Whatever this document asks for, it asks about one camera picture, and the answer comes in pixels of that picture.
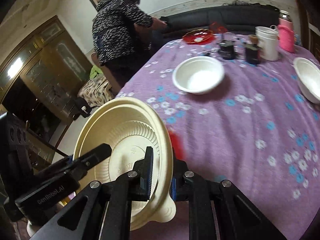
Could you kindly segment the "red plastic bag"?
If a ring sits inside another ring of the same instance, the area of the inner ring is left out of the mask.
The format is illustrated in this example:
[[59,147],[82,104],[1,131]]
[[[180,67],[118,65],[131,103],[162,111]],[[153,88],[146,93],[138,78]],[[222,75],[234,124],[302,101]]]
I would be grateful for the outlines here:
[[210,31],[212,31],[214,34],[224,34],[227,33],[228,30],[221,24],[217,22],[213,22],[209,25]]

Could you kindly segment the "pink thermos bottle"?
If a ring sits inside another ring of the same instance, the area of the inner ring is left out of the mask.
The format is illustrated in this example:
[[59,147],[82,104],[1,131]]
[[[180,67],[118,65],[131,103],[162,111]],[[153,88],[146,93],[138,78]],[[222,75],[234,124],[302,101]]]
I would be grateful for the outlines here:
[[295,32],[293,22],[288,11],[280,10],[279,24],[277,26],[279,46],[290,53],[295,52]]

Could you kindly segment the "black bag on floor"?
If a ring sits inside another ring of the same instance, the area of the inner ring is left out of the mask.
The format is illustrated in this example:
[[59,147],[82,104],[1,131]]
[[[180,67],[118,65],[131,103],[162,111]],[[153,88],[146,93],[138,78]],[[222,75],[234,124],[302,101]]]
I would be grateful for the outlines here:
[[87,118],[90,116],[92,107],[87,103],[87,101],[82,98],[82,97],[77,97],[75,100],[75,105],[77,109],[79,110],[80,114],[84,117]]

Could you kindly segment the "small red plate far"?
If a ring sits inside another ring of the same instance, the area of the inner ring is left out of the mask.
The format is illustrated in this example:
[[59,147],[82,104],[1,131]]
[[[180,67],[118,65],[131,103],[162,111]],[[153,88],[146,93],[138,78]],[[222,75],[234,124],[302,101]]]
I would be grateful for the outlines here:
[[215,35],[211,30],[208,29],[197,29],[188,32],[182,37],[182,40],[186,44],[208,44],[215,40]]

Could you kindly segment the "green cloth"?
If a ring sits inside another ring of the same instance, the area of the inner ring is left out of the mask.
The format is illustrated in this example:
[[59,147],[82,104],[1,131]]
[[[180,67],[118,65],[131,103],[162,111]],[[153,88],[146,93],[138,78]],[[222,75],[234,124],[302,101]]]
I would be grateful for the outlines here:
[[101,69],[94,64],[94,65],[92,66],[92,68],[91,68],[91,71],[90,71],[90,74],[89,74],[89,78],[90,78],[90,79],[93,79],[93,78],[95,78],[97,75],[100,75],[101,73],[102,73],[102,72],[101,72]]

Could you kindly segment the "dark jar with cork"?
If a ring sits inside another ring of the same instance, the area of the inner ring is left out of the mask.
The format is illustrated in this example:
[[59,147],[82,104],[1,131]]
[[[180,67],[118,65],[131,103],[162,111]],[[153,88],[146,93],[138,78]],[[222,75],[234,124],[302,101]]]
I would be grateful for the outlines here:
[[261,62],[261,48],[258,46],[259,39],[256,35],[248,35],[248,42],[244,42],[245,60],[252,65],[258,65]]

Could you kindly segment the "black leather sofa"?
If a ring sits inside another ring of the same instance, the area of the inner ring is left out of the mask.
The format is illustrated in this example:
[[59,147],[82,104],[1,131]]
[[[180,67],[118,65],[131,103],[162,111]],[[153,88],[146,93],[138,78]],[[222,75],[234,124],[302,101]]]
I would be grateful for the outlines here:
[[166,43],[182,38],[196,29],[209,29],[217,22],[235,34],[255,34],[258,26],[270,27],[279,24],[280,10],[272,5],[223,5],[162,16],[167,27],[151,34],[151,53],[155,54]]

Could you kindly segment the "wooden cabinet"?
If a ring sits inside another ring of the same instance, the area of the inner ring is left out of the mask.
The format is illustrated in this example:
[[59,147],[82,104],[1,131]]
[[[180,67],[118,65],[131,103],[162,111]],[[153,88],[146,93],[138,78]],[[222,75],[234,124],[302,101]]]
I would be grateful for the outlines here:
[[91,66],[59,18],[52,17],[1,62],[1,112],[29,127],[34,148],[57,147],[79,116],[75,100]]

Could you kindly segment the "purple floral tablecloth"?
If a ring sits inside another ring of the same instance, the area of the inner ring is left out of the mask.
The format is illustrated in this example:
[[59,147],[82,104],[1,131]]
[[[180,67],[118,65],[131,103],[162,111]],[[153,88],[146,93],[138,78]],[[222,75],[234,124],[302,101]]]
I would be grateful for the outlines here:
[[245,61],[247,37],[231,34],[238,58],[221,64],[223,81],[210,93],[180,91],[172,81],[184,60],[218,45],[165,44],[119,92],[151,106],[179,137],[188,167],[211,181],[232,181],[287,239],[304,237],[319,211],[319,107],[300,93],[296,57],[316,62],[306,49],[280,51],[276,62]]

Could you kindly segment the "white paper bowl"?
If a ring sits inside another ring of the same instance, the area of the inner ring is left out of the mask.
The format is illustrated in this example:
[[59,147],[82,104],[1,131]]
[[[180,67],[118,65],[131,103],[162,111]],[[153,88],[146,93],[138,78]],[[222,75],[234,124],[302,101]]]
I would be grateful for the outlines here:
[[293,61],[293,67],[297,74],[298,86],[305,98],[319,105],[319,69],[310,60],[297,57]]

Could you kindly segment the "large red glass plate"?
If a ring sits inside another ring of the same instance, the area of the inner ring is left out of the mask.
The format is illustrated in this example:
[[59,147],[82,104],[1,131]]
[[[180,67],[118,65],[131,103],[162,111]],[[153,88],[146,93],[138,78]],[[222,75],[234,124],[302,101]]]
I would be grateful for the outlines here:
[[168,127],[168,133],[176,158],[178,160],[185,160],[184,148],[180,136],[172,129],[172,127]]

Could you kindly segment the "cream ribbed bowl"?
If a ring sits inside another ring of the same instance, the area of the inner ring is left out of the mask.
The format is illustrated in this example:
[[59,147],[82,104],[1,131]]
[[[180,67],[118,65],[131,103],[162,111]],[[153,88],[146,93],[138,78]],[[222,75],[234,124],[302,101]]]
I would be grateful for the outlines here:
[[150,221],[165,223],[176,214],[170,196],[174,158],[169,133],[156,111],[135,98],[118,98],[99,107],[82,128],[73,153],[77,159],[106,143],[111,156],[88,171],[80,180],[84,189],[93,180],[108,183],[133,170],[136,161],[144,158],[147,147],[153,149],[153,169],[150,200],[133,202],[131,230]]

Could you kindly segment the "person in patterned jacket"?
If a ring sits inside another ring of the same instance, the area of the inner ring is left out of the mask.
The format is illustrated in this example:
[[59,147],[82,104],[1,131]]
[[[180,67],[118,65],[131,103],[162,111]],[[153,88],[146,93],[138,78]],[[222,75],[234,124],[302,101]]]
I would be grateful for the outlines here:
[[167,26],[142,11],[139,4],[140,0],[100,0],[93,20],[93,45],[99,63],[110,70],[121,87],[151,57],[136,27],[157,30]]

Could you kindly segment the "white plastic jar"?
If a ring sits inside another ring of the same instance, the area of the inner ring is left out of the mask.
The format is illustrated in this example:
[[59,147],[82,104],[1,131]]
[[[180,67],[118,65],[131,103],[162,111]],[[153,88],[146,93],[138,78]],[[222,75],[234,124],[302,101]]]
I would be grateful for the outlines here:
[[261,48],[261,57],[267,61],[277,61],[279,59],[277,26],[258,26],[255,28],[255,35],[258,38],[258,46]]

